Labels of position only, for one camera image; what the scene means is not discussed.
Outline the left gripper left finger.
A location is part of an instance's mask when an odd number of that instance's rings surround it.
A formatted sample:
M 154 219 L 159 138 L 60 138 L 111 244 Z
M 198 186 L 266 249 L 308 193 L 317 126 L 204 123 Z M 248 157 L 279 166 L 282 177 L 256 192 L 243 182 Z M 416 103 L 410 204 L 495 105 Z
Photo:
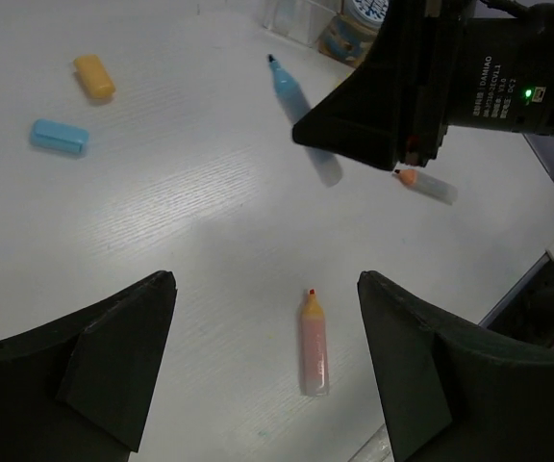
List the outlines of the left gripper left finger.
M 139 450 L 177 296 L 157 271 L 0 340 L 0 461 L 126 461 Z

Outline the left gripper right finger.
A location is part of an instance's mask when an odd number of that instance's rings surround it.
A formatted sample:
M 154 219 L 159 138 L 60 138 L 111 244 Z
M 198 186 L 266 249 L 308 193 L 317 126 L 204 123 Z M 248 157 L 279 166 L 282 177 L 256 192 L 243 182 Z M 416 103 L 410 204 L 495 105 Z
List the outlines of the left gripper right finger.
M 466 321 L 376 271 L 358 281 L 397 461 L 554 461 L 554 350 Z

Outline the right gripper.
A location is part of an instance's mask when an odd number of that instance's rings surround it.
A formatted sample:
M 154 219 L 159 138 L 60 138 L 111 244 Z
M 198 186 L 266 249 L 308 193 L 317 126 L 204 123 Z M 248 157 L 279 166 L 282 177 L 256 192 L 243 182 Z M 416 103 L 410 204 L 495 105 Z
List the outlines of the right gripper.
M 412 129 L 424 1 L 391 1 L 365 60 L 291 130 L 295 143 L 390 171 L 436 158 L 448 126 L 554 137 L 554 3 L 490 1 L 505 18 L 471 18 L 440 66 L 430 114 Z

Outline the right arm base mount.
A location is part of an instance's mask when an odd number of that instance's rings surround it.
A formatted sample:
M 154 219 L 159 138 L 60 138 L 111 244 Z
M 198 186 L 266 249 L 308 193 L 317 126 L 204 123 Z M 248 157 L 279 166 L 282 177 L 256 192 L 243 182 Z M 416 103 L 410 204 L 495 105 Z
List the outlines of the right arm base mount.
M 480 325 L 524 343 L 554 349 L 554 260 L 543 255 Z

